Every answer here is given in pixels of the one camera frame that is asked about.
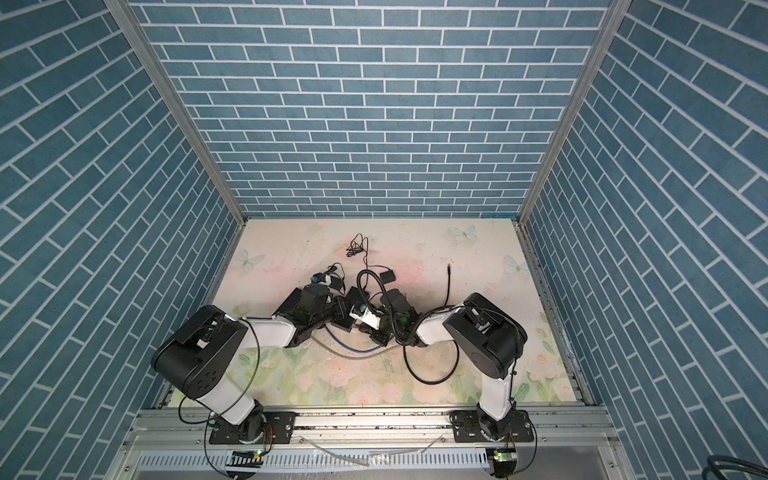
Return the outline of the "black network switch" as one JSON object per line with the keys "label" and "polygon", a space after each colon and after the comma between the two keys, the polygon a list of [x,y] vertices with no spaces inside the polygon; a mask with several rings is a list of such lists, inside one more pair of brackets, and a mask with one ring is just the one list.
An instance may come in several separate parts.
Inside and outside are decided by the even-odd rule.
{"label": "black network switch", "polygon": [[351,332],[365,314],[365,300],[368,298],[369,295],[357,287],[350,288],[345,295],[336,296],[331,324],[345,332]]}

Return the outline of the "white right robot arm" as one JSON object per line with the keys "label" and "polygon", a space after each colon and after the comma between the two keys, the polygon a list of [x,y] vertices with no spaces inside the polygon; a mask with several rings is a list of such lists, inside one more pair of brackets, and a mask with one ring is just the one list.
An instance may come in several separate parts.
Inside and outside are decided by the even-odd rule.
{"label": "white right robot arm", "polygon": [[385,346],[394,340],[405,347],[454,342],[482,374],[479,409],[501,421],[514,407],[512,380],[522,357],[527,332],[500,307],[478,292],[454,306],[419,314],[397,289],[381,294],[380,304],[352,304],[349,315],[367,325]]}

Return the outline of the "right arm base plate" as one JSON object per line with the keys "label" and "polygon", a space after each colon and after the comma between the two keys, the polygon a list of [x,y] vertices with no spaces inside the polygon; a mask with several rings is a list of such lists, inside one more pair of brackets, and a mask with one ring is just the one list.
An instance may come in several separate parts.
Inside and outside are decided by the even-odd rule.
{"label": "right arm base plate", "polygon": [[456,443],[532,442],[536,434],[528,412],[511,409],[496,420],[480,408],[453,410],[448,415]]}

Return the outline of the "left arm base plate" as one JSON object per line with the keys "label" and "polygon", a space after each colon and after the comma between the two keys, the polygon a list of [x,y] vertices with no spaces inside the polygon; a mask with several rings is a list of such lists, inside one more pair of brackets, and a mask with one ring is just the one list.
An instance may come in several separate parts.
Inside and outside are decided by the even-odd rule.
{"label": "left arm base plate", "polygon": [[224,418],[213,421],[208,441],[213,445],[271,446],[288,444],[292,438],[297,414],[291,411],[263,412],[255,410],[240,424],[231,424]]}

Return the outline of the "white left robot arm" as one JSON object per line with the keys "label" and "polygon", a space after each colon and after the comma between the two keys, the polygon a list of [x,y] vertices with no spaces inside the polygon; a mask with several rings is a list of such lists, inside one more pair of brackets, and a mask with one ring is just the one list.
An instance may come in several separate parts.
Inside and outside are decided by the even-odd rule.
{"label": "white left robot arm", "polygon": [[187,398],[237,428],[261,413],[261,405],[227,370],[242,350],[295,348],[325,324],[349,318],[351,305],[322,284],[296,288],[269,317],[240,317],[214,305],[195,312],[155,351],[152,368]]}

